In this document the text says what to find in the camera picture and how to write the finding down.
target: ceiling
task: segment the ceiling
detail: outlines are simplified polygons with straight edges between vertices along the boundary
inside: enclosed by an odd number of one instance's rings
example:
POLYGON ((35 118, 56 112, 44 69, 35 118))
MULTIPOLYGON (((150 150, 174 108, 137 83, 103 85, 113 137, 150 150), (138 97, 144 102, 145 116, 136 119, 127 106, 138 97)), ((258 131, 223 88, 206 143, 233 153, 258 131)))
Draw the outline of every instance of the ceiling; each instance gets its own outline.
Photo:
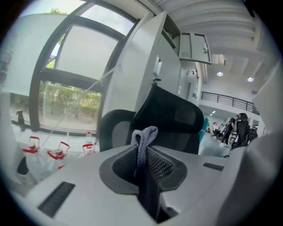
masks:
POLYGON ((213 114, 213 117, 220 118, 223 120, 227 120, 228 118, 236 116, 236 114, 233 112, 224 111, 218 108, 208 107, 206 105, 199 105, 199 108, 203 112, 204 116, 212 114, 213 111, 215 111, 215 113, 213 114))
POLYGON ((152 0, 167 11, 182 32, 207 37, 213 64, 207 66, 207 82, 217 72, 254 78, 259 90, 280 55, 267 28, 256 15, 251 17, 241 0, 152 0), (223 66, 215 57, 223 55, 223 66))

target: glass window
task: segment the glass window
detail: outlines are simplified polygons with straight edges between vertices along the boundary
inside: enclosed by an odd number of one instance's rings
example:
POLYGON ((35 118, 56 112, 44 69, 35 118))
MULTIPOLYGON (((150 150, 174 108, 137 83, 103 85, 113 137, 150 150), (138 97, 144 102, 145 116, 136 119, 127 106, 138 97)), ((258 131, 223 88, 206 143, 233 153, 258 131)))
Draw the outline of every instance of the glass window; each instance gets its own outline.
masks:
POLYGON ((118 41, 95 30, 73 26, 56 69, 99 80, 118 41))
POLYGON ((25 124, 30 125, 30 115, 28 111, 28 96, 10 93, 10 116, 11 120, 18 121, 19 110, 23 111, 25 124))
POLYGON ((100 101, 100 93, 42 81, 38 102, 39 123, 66 130, 96 131, 100 101))
POLYGON ((99 5, 91 7, 81 16, 109 26, 125 36, 129 33, 130 29, 134 25, 133 22, 121 16, 120 14, 99 5))

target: railing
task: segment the railing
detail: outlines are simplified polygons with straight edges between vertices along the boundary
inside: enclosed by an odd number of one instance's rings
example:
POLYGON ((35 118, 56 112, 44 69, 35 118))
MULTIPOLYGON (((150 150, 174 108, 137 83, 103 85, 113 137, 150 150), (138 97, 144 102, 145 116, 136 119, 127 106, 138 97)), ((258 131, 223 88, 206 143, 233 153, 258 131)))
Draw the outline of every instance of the railing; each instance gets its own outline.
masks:
POLYGON ((229 105, 235 108, 240 108, 254 114, 259 115, 255 105, 251 102, 247 102, 238 98, 233 98, 221 94, 207 93, 202 92, 202 100, 204 101, 212 101, 220 104, 229 105))

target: white cabinet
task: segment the white cabinet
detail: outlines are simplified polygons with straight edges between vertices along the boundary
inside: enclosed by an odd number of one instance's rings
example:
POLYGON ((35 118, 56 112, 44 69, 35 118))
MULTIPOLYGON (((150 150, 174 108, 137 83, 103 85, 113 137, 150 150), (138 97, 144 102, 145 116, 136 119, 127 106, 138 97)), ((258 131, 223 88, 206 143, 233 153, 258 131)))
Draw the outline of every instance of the white cabinet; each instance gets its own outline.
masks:
POLYGON ((182 33, 179 58, 212 64, 206 36, 197 33, 182 33))

